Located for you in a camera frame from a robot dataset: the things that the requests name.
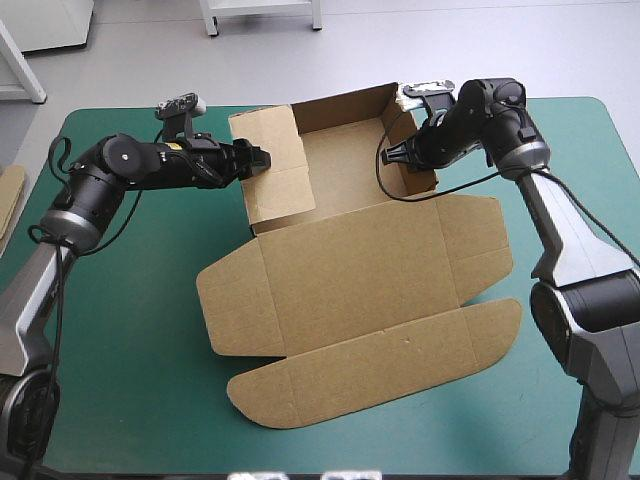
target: cardboard box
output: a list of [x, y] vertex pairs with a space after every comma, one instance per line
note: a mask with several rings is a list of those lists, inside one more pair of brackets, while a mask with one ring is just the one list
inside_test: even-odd
[[4, 237], [24, 185], [24, 168], [9, 165], [0, 175], [0, 239]]
[[[494, 198], [389, 202], [374, 173], [385, 128], [417, 125], [396, 84], [230, 118], [272, 155], [243, 182], [257, 238], [203, 270], [213, 349], [285, 357], [229, 382], [231, 401], [274, 428], [309, 425], [487, 368], [509, 349], [514, 300], [462, 305], [506, 276], [511, 252]], [[433, 172], [385, 168], [407, 195]]]

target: green tabletop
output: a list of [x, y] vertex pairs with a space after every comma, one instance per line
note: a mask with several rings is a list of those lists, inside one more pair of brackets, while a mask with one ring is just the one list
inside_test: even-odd
[[[245, 108], [209, 108], [196, 128], [229, 141], [227, 116]], [[553, 149], [554, 172], [640, 251], [640, 181], [605, 107], [591, 98], [559, 98], [532, 100], [530, 111]], [[96, 109], [73, 112], [62, 131], [77, 155], [113, 132], [151, 140], [159, 127], [151, 109]], [[441, 172], [439, 188], [487, 173], [477, 152]], [[26, 228], [58, 189], [44, 170], [0, 261], [0, 288], [33, 250]], [[45, 464], [140, 473], [564, 471], [580, 387], [563, 374], [528, 313], [540, 242], [513, 184], [495, 179], [468, 193], [496, 196], [504, 209], [515, 268], [476, 301], [515, 297], [525, 306], [512, 350], [464, 380], [277, 431], [251, 423], [228, 401], [229, 378], [267, 360], [213, 353], [195, 287], [200, 270], [251, 238], [239, 184], [146, 192], [124, 235], [81, 259], [69, 278], [62, 404]], [[125, 200], [115, 226], [132, 200]], [[639, 467], [640, 458], [634, 472]]]

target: white cabinet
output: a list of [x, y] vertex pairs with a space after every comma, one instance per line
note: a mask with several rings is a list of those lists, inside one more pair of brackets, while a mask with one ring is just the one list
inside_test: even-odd
[[0, 19], [23, 52], [87, 42], [93, 0], [0, 0]]

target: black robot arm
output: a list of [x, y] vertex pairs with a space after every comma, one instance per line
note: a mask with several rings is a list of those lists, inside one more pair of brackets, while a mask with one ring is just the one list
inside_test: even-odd
[[450, 91], [424, 101], [452, 106], [428, 108], [433, 115], [413, 137], [387, 149], [383, 163], [439, 169], [483, 148], [488, 165], [515, 181], [544, 247], [532, 273], [539, 279], [531, 292], [533, 317], [562, 368], [584, 386], [568, 475], [628, 479], [640, 430], [638, 260], [617, 240], [624, 251], [600, 240], [550, 173], [551, 152], [526, 110], [521, 83], [471, 80], [457, 102]]
[[[271, 166], [269, 154], [247, 140], [224, 144], [193, 133], [191, 119], [203, 112], [195, 94], [164, 102], [156, 109], [162, 142], [106, 137], [77, 158], [68, 179], [59, 177], [62, 189], [32, 227], [42, 231], [41, 242], [0, 295], [0, 480], [25, 478], [44, 455], [60, 395], [44, 326], [64, 278], [77, 258], [96, 251], [125, 193], [225, 188]], [[65, 147], [66, 156], [68, 140]]]

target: black cable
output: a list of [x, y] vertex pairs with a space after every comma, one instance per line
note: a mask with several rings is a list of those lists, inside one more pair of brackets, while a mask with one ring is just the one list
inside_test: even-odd
[[88, 257], [89, 255], [94, 255], [94, 254], [104, 250], [105, 248], [107, 248], [113, 242], [115, 242], [118, 239], [118, 237], [122, 234], [122, 232], [124, 232], [125, 228], [127, 228], [127, 225], [129, 225], [129, 222], [131, 221], [131, 218], [133, 217], [133, 214], [136, 212], [136, 209], [138, 208], [138, 204], [140, 203], [140, 198], [142, 198], [142, 190], [138, 190], [138, 193], [136, 195], [136, 199], [133, 201], [133, 205], [131, 205], [131, 210], [129, 210], [129, 213], [127, 214], [127, 217], [124, 219], [124, 222], [122, 222], [122, 225], [120, 225], [120, 228], [118, 229], [118, 231], [116, 233], [114, 233], [114, 235], [109, 240], [104, 242], [99, 247], [96, 247], [96, 248], [93, 248], [91, 250], [87, 250], [86, 252], [80, 253], [80, 255], [78, 255], [78, 256], [79, 257]]
[[53, 175], [56, 180], [64, 185], [67, 193], [70, 193], [71, 188], [69, 187], [69, 184], [64, 178], [58, 175], [58, 172], [56, 172], [53, 166], [53, 157], [55, 156], [56, 149], [58, 148], [58, 145], [60, 145], [60, 142], [64, 142], [64, 152], [56, 163], [58, 165], [58, 169], [60, 169], [63, 173], [68, 173], [68, 171], [64, 169], [64, 162], [67, 160], [67, 158], [69, 158], [69, 155], [71, 154], [71, 139], [69, 139], [69, 137], [58, 135], [53, 139], [53, 141], [49, 145], [49, 151], [47, 152], [47, 165], [49, 166], [51, 175]]

